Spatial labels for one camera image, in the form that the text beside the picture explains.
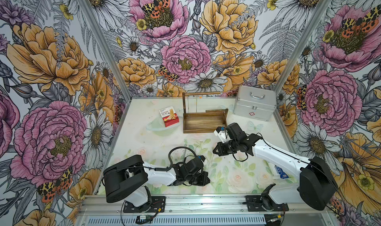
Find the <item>wooden jewelry display stand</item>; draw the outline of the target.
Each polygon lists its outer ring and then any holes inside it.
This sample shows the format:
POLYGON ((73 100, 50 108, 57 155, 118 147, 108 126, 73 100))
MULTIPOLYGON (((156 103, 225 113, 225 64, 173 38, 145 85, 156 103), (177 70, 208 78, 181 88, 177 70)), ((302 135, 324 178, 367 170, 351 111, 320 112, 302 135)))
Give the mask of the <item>wooden jewelry display stand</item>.
POLYGON ((204 113, 188 113, 186 97, 218 95, 220 92, 182 93, 183 100, 183 133, 213 133, 217 127, 227 126, 228 109, 207 110, 204 113))

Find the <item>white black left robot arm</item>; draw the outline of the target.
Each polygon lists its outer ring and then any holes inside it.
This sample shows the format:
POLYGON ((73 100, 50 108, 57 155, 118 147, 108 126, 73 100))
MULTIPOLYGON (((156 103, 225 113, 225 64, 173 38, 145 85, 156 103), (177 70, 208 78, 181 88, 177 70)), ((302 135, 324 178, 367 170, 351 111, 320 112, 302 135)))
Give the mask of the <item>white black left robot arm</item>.
POLYGON ((165 209, 166 198, 153 197, 148 189, 149 184, 201 187, 210 184, 208 172, 204 170, 204 156, 197 155, 188 147, 175 147, 168 157, 168 167, 144 162, 141 155, 134 155, 108 167, 103 172, 102 180, 107 203, 124 201, 122 209, 125 213, 160 213, 165 209), (191 159, 174 163, 171 154, 180 149, 189 151, 191 159))

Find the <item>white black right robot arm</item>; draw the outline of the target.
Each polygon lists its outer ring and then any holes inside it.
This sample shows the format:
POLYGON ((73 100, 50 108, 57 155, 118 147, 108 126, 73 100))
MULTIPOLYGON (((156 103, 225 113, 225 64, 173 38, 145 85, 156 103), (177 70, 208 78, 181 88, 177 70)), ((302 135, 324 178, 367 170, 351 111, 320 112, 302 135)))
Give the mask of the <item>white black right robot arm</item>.
POLYGON ((308 158, 291 153, 266 142, 259 133, 245 133, 237 123, 218 127, 214 134, 220 139, 213 149, 214 154, 221 157, 242 152, 272 163, 296 178, 297 183, 290 186, 270 184, 254 201, 256 207, 274 211, 277 205, 305 203, 322 211, 338 191, 327 163, 320 157, 308 158))

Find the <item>silver metal first-aid case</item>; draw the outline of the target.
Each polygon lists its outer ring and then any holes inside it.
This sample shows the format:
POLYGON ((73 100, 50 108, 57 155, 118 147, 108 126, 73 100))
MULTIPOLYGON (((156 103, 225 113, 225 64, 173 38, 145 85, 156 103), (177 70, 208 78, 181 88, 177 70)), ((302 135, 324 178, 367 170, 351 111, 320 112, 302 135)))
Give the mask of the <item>silver metal first-aid case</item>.
POLYGON ((233 114, 269 121, 276 109, 274 91, 249 86, 240 86, 233 114))

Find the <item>white blue tube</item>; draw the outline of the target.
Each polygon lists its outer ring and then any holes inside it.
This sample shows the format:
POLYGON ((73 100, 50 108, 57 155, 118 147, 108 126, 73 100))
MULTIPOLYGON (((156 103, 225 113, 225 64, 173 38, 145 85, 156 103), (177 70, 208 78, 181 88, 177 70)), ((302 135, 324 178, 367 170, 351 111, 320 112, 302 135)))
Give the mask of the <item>white blue tube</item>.
POLYGON ((274 175, 278 176, 280 179, 287 179, 287 178, 289 178, 288 174, 285 173, 282 168, 280 168, 280 167, 275 165, 274 169, 275 169, 275 174, 274 175))

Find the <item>red white small box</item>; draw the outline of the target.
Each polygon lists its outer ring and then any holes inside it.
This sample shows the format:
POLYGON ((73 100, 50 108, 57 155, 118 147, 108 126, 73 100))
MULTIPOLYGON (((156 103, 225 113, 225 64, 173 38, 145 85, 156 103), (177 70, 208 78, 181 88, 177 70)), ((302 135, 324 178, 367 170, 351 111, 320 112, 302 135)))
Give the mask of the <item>red white small box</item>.
POLYGON ((169 127, 180 122, 179 117, 173 107, 161 109, 159 112, 165 127, 169 127))

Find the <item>small green circuit board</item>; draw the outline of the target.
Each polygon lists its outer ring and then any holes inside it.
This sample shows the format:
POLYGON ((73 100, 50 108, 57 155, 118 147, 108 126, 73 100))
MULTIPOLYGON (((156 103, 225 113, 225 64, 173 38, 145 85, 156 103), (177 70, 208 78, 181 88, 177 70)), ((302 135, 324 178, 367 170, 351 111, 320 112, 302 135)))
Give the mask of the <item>small green circuit board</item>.
POLYGON ((146 222, 146 215, 137 216, 136 224, 144 224, 146 222))

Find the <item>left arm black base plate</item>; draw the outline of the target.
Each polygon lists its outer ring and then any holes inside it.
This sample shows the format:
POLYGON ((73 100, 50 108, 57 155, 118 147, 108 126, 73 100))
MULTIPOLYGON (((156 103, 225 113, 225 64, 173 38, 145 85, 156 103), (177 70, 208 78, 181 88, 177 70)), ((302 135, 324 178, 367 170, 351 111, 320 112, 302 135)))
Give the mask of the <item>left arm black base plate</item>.
POLYGON ((123 207, 123 213, 163 213, 165 211, 165 196, 153 196, 147 203, 136 207, 132 203, 126 202, 123 207))

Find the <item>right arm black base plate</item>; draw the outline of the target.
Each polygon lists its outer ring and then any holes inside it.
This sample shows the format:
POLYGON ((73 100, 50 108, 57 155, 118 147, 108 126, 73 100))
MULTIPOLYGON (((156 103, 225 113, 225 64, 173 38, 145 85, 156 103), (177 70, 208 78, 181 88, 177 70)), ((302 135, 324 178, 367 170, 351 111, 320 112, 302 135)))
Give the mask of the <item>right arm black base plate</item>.
POLYGON ((248 195, 245 196, 244 204, 249 212, 287 212, 287 204, 276 204, 268 196, 248 195))

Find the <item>aluminium front rail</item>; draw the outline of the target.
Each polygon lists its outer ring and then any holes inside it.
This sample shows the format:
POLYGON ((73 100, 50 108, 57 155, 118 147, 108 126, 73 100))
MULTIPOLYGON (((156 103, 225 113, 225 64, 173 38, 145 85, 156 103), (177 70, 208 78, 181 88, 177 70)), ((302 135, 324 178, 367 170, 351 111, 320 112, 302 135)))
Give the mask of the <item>aluminium front rail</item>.
POLYGON ((287 212, 249 212, 245 195, 166 195, 163 213, 123 213, 124 201, 109 204, 103 195, 89 196, 77 226, 135 226, 137 216, 153 217, 152 226, 338 226, 329 209, 288 204, 287 212))

